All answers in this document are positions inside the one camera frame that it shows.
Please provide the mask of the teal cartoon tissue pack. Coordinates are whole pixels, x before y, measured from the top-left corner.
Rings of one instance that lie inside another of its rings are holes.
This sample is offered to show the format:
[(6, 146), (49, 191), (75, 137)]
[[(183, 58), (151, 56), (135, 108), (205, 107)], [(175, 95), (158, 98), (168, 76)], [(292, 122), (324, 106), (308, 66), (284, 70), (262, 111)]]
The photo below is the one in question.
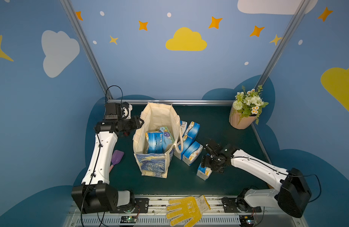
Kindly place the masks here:
[(174, 144), (175, 140), (170, 133), (169, 129), (166, 126), (162, 126), (159, 129), (163, 133), (162, 137), (162, 147), (163, 147), (163, 152), (167, 152), (170, 147)]

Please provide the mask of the cream canvas tote bag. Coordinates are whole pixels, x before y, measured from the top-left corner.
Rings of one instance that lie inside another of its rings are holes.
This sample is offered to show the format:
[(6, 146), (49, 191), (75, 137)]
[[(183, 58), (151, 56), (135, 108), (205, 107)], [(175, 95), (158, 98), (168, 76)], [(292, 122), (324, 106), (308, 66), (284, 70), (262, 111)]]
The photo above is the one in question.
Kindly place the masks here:
[(172, 105), (148, 103), (141, 112), (144, 121), (133, 137), (133, 151), (143, 176), (167, 178), (174, 154), (183, 151), (180, 116)]

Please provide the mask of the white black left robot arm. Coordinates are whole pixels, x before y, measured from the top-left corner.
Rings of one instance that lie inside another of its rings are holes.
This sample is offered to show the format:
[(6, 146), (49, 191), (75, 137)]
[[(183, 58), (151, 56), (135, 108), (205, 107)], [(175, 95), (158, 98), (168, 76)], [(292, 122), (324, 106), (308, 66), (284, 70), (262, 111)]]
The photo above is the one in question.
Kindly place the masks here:
[(130, 119), (103, 120), (95, 127), (95, 146), (88, 170), (81, 185), (74, 186), (71, 196), (82, 214), (132, 211), (134, 194), (119, 191), (110, 185), (111, 159), (118, 135), (141, 128), (144, 121), (139, 116)]

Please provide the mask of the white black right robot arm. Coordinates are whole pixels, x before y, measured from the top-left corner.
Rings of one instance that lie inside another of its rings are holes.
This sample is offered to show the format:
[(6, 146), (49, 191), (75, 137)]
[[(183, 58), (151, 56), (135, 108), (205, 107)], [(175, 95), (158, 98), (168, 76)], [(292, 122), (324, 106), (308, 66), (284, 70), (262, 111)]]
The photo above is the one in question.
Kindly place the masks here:
[(312, 193), (300, 170), (273, 166), (231, 144), (223, 147), (214, 140), (210, 140), (204, 148), (207, 155), (203, 156), (201, 167), (223, 173), (227, 166), (233, 166), (270, 186), (270, 189), (262, 190), (244, 188), (234, 201), (234, 206), (240, 212), (248, 212), (257, 207), (272, 207), (281, 209), (294, 218), (303, 216)]

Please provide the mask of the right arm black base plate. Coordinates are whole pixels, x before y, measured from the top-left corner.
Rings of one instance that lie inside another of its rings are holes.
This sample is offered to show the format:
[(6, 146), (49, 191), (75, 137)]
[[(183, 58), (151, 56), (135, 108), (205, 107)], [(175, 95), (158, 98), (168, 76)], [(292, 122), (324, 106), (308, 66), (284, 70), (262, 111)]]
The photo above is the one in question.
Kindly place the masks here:
[(261, 207), (250, 207), (245, 201), (235, 197), (223, 197), (221, 199), (225, 213), (258, 213), (262, 212)]

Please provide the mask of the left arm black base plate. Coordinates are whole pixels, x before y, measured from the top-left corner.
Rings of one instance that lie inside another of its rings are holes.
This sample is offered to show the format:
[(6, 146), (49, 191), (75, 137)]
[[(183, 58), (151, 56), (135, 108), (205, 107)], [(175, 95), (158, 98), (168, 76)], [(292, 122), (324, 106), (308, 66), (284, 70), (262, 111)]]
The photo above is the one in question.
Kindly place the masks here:
[(134, 203), (117, 207), (116, 209), (114, 209), (114, 211), (111, 211), (110, 213), (148, 213), (149, 201), (149, 198), (135, 198)]

